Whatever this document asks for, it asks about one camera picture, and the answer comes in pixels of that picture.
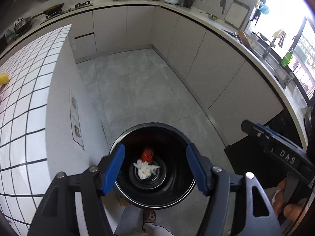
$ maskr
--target tile floor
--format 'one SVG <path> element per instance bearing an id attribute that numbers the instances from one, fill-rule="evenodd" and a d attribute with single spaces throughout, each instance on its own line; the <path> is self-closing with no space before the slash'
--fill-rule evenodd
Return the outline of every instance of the tile floor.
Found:
<path id="1" fill-rule="evenodd" d="M 203 156 L 233 172 L 215 128 L 172 69 L 153 50 L 101 56 L 77 64 L 91 102 L 100 117 L 109 147 L 126 129 L 145 122 L 162 122 L 182 131 Z M 231 227 L 234 199 L 230 197 L 226 227 Z M 198 188 L 178 205 L 157 210 L 157 224 L 175 236 L 196 235 L 208 198 Z M 142 210 L 128 206 L 116 229 L 118 236 L 143 232 Z"/>

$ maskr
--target cutting board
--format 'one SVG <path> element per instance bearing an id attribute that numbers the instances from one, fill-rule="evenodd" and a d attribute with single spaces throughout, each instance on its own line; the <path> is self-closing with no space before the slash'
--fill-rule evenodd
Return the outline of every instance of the cutting board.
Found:
<path id="1" fill-rule="evenodd" d="M 240 30 L 244 24 L 244 21 L 248 15 L 249 6 L 234 0 L 229 11 L 227 12 L 224 21 L 232 27 Z"/>

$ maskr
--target metal screw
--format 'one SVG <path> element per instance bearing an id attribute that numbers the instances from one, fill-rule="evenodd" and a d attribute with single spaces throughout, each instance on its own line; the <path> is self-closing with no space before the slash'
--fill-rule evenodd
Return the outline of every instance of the metal screw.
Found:
<path id="1" fill-rule="evenodd" d="M 219 173 L 219 172 L 222 171 L 222 168 L 219 167 L 219 166 L 213 166 L 213 167 L 212 167 L 212 171 L 215 172 L 215 173 Z"/>
<path id="2" fill-rule="evenodd" d="M 89 171 L 92 172 L 92 173 L 97 172 L 98 171 L 98 167 L 93 165 L 93 166 L 89 167 Z"/>
<path id="3" fill-rule="evenodd" d="M 64 172 L 58 172 L 57 175 L 56 175 L 56 177 L 57 177 L 58 179 L 61 179 L 61 178 L 63 178 L 64 176 L 65 176 L 65 173 L 64 173 Z"/>
<path id="4" fill-rule="evenodd" d="M 247 172 L 246 173 L 246 177 L 249 179 L 253 179 L 254 178 L 254 174 L 252 172 Z"/>

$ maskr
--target trash can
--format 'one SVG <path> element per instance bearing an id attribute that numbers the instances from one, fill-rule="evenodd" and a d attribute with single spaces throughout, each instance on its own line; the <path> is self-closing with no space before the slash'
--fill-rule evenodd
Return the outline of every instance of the trash can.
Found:
<path id="1" fill-rule="evenodd" d="M 126 154 L 114 190 L 129 203 L 140 208 L 164 209 L 184 200 L 195 186 L 186 158 L 190 140 L 178 129 L 163 123 L 145 123 L 125 131 L 114 142 Z M 154 150 L 153 164 L 160 166 L 156 175 L 141 180 L 133 163 L 145 147 Z"/>

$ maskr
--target blue pad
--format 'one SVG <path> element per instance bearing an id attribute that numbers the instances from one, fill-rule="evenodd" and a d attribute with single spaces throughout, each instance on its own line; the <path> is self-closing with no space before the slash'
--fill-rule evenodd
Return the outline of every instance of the blue pad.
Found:
<path id="1" fill-rule="evenodd" d="M 193 173 L 193 176 L 196 180 L 198 189 L 207 196 L 209 190 L 207 188 L 207 176 L 204 172 L 204 169 L 201 166 L 201 163 L 195 154 L 191 145 L 186 147 L 186 158 L 190 167 L 190 170 Z"/>
<path id="2" fill-rule="evenodd" d="M 113 157 L 111 157 L 111 162 L 108 165 L 106 172 L 104 174 L 104 182 L 103 182 L 103 187 L 102 187 L 102 192 L 104 195 L 107 195 L 113 189 L 114 183 L 118 177 L 124 158 L 125 158 L 125 146 L 121 144 L 117 148 Z"/>

